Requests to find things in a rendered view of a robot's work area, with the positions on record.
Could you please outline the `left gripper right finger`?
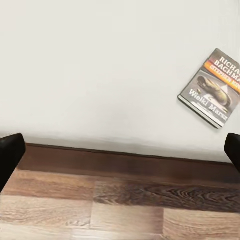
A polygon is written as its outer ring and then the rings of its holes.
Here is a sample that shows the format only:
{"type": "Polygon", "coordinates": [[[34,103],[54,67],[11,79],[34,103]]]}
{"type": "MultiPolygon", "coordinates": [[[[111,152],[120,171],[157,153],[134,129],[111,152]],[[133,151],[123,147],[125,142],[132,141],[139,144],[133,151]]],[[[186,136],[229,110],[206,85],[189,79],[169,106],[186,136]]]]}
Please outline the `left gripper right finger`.
{"type": "Polygon", "coordinates": [[[240,173],[240,135],[229,133],[227,135],[224,151],[240,173]]]}

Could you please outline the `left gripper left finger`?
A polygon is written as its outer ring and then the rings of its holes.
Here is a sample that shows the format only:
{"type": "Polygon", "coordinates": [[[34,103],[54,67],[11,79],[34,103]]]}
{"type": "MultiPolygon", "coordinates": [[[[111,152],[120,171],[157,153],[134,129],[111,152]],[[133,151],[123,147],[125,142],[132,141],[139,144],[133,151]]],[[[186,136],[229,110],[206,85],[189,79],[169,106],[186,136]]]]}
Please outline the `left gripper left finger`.
{"type": "Polygon", "coordinates": [[[0,138],[0,193],[26,152],[21,133],[0,138]]]}

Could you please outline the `hardback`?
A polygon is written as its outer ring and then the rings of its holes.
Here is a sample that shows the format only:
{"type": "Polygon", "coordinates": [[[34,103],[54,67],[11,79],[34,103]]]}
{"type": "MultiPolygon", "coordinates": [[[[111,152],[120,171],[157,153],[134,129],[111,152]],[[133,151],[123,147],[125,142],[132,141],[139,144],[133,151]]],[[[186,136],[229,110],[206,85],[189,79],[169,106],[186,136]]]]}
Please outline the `hardback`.
{"type": "Polygon", "coordinates": [[[177,98],[223,128],[240,103],[240,63],[216,48],[177,98]]]}

